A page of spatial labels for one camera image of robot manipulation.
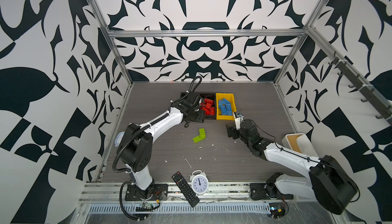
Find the red lego brick cluster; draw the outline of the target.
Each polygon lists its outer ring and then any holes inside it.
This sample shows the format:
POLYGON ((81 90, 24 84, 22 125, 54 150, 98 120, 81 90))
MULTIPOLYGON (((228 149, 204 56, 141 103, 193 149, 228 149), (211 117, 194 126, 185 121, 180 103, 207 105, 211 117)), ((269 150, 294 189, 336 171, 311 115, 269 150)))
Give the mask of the red lego brick cluster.
POLYGON ((205 112, 205 115, 215 116, 214 100, 205 98, 201 104, 201 109, 205 112))

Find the blue lego brick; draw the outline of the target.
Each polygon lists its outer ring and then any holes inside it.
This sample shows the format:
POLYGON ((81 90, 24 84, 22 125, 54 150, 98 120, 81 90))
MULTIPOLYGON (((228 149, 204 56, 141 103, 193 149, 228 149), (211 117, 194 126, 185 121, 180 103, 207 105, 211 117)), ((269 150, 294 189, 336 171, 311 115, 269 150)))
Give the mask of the blue lego brick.
POLYGON ((228 115, 228 111, 227 111, 225 105, 219 105, 219 109, 221 111, 220 113, 221 113, 222 116, 227 116, 228 115))
POLYGON ((231 103, 227 99, 225 99, 225 98, 222 99, 222 103, 224 103, 225 105, 231 107, 231 103))
POLYGON ((220 107, 223 106, 223 105, 224 105, 223 101, 222 101, 222 100, 219 100, 219 101, 218 101, 218 107, 220 108, 220 107))
POLYGON ((231 109, 231 105, 226 104, 226 109, 227 109, 227 115, 228 116, 232 116, 232 109, 231 109))

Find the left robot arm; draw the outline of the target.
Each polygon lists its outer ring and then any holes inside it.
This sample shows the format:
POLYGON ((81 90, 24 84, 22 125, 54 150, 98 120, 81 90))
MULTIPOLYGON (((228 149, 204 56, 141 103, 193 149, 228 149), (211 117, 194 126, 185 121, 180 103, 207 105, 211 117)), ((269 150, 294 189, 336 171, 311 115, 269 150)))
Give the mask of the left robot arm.
POLYGON ((202 123, 205 112, 201 109, 203 98, 189 91, 180 99, 170 103, 168 109, 156 118, 143 123, 131 123, 125 130, 112 163, 115 173, 131 175, 134 185, 140 190, 147 190, 153 185, 153 178, 148 169, 152 157, 153 144, 169 129, 185 122, 202 123))

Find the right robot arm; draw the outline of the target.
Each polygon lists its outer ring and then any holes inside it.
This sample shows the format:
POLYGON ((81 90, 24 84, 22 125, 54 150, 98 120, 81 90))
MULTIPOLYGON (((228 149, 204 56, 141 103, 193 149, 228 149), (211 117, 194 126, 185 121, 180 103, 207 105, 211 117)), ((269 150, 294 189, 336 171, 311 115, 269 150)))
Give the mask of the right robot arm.
POLYGON ((360 190, 340 164, 329 155, 308 156, 285 148, 260 136, 257 125, 245 119, 234 126, 226 125, 229 138, 240 139, 252 155, 278 163, 300 174, 290 177, 275 173, 267 183, 281 194, 293 194, 317 200, 333 214, 342 214, 351 203, 359 200, 360 190))

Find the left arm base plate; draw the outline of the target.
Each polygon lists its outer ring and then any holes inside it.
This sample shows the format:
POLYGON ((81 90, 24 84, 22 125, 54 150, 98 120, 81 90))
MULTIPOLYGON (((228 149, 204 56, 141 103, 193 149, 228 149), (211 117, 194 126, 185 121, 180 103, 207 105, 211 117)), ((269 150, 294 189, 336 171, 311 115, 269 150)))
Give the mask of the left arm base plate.
POLYGON ((136 185, 127 187, 125 201, 155 201, 166 200, 168 193, 167 184, 152 183, 146 190, 141 190, 136 185))

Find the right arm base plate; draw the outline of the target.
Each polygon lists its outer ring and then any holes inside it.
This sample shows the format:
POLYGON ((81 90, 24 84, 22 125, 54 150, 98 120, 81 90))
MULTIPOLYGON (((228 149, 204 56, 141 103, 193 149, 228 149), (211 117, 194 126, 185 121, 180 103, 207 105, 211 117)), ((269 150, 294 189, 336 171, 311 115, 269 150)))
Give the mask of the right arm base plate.
POLYGON ((292 200, 293 194, 282 194, 275 184, 272 183, 251 183, 250 198, 254 201, 259 200, 292 200))

